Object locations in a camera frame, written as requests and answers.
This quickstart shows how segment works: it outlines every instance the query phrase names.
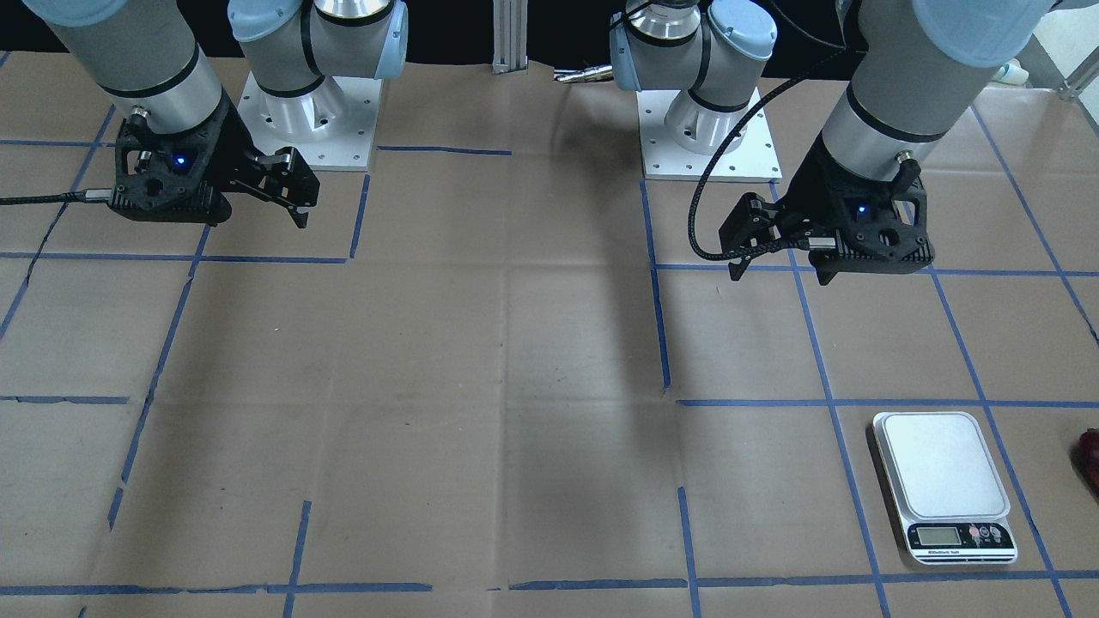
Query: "scale display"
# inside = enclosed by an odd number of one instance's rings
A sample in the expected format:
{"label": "scale display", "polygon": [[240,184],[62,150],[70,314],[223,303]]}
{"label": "scale display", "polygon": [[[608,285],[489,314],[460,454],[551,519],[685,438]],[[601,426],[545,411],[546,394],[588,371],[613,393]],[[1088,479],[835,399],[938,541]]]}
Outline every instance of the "scale display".
{"label": "scale display", "polygon": [[923,564],[1019,558],[1011,504],[980,426],[965,412],[881,412],[874,435],[901,537]]}

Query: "digital scale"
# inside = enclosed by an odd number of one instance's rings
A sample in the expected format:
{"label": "digital scale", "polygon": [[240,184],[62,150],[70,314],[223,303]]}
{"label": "digital scale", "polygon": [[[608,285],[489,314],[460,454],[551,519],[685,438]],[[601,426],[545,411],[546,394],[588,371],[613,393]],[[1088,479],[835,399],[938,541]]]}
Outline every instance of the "digital scale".
{"label": "digital scale", "polygon": [[1011,504],[980,426],[965,412],[881,412],[874,435],[901,537],[923,564],[1019,558]]}

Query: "metal pole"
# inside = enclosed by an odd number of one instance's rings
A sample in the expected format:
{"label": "metal pole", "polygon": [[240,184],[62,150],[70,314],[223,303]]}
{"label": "metal pole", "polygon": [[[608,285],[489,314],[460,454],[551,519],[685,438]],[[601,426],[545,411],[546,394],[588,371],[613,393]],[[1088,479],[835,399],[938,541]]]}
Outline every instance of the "metal pole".
{"label": "metal pole", "polygon": [[526,0],[493,0],[496,55],[492,73],[526,70]]}
{"label": "metal pole", "polygon": [[1076,67],[1072,75],[1057,88],[1057,96],[1062,100],[1072,101],[1080,96],[1080,92],[1099,76],[1099,47]]}

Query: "black background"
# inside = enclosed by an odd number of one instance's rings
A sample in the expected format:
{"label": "black background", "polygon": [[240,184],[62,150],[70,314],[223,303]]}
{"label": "black background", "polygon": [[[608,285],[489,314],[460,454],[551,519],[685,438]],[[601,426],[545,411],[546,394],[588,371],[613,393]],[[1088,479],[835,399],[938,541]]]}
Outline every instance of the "black background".
{"label": "black background", "polygon": [[[180,12],[209,56],[241,56],[230,32],[229,0],[178,2]],[[839,42],[833,0],[775,0],[792,20],[814,35]],[[490,64],[492,0],[406,0],[411,13],[409,60],[423,64]],[[528,53],[532,60],[558,68],[608,63],[607,26],[624,0],[529,0]],[[773,11],[768,0],[761,5]],[[0,49],[64,52],[45,23],[19,0],[0,0]],[[767,64],[767,77],[789,77],[831,54],[803,38],[776,14],[779,37]],[[857,58],[847,54],[815,77],[850,79]]]}

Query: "white wall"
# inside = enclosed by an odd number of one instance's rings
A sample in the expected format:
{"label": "white wall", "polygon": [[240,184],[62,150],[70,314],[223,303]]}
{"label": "white wall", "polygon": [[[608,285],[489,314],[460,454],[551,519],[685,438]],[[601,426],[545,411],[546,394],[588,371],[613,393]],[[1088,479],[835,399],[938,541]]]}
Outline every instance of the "white wall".
{"label": "white wall", "polygon": [[[1034,36],[1061,73],[1068,76],[1099,45],[1099,4],[1054,11],[1042,18]],[[1080,102],[1099,121],[1099,80],[1084,90]]]}

